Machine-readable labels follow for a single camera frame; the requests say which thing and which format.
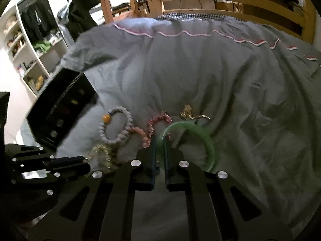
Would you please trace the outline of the green garment on shelf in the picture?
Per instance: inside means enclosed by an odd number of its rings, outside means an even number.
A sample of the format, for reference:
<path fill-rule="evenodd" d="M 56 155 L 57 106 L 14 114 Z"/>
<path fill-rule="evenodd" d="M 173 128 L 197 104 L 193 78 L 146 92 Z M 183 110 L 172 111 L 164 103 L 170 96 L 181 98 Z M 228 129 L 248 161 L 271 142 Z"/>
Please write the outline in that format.
<path fill-rule="evenodd" d="M 33 44 L 33 48 L 35 50 L 40 50 L 42 53 L 46 53 L 51 48 L 51 46 L 52 46 L 52 44 L 48 40 L 45 40 L 45 39 Z"/>

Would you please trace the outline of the white shelf wardrobe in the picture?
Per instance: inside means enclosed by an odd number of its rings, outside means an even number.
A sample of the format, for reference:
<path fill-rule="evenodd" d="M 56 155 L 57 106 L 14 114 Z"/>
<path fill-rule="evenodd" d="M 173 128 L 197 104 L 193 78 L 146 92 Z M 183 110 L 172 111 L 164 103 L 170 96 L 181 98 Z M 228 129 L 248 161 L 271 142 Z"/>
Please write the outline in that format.
<path fill-rule="evenodd" d="M 57 13 L 69 0 L 21 0 L 1 16 L 1 42 L 20 75 L 31 101 L 38 98 L 50 75 L 67 52 L 68 45 L 58 26 Z M 33 44 L 48 40 L 46 52 Z"/>

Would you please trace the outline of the hanging black garment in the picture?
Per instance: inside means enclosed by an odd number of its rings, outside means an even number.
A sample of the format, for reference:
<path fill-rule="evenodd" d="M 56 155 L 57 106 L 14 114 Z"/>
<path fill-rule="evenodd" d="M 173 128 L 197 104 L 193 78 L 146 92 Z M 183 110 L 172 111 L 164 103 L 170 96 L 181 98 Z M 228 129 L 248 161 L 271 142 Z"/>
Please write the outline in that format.
<path fill-rule="evenodd" d="M 81 33 L 98 26 L 90 15 L 90 10 L 99 4 L 100 0 L 71 0 L 66 26 L 74 41 Z"/>

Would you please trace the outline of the grey duvet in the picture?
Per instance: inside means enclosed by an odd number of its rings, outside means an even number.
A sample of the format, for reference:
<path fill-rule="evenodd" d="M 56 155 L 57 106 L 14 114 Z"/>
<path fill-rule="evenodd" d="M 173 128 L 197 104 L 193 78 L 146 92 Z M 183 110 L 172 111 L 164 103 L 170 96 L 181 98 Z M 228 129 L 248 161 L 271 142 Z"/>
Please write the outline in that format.
<path fill-rule="evenodd" d="M 297 236 L 320 205 L 320 52 L 272 27 L 215 20 L 131 19 L 82 34 L 60 62 L 82 71 L 97 105 L 58 148 L 76 156 L 98 140 L 98 118 L 128 108 L 143 126 L 185 104 L 225 169 Z"/>

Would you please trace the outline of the black jewelry box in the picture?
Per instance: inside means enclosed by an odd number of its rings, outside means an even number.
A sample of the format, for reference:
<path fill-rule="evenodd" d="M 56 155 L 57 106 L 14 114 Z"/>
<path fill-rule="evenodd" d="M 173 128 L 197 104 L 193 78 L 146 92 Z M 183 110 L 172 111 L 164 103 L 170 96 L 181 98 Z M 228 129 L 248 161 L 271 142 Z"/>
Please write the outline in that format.
<path fill-rule="evenodd" d="M 84 73 L 60 69 L 46 83 L 27 115 L 35 141 L 45 148 L 57 149 L 84 108 L 94 100 L 96 91 Z"/>

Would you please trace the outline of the white bead bracelet orange bead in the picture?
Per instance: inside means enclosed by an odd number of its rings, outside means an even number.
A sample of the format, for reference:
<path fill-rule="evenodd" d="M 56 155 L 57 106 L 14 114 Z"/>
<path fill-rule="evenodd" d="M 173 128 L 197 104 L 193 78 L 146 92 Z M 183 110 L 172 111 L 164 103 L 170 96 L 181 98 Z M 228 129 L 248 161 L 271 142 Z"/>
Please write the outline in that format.
<path fill-rule="evenodd" d="M 99 136 L 108 146 L 119 146 L 129 139 L 129 130 L 133 127 L 133 116 L 123 106 L 116 106 L 103 115 L 99 124 Z"/>

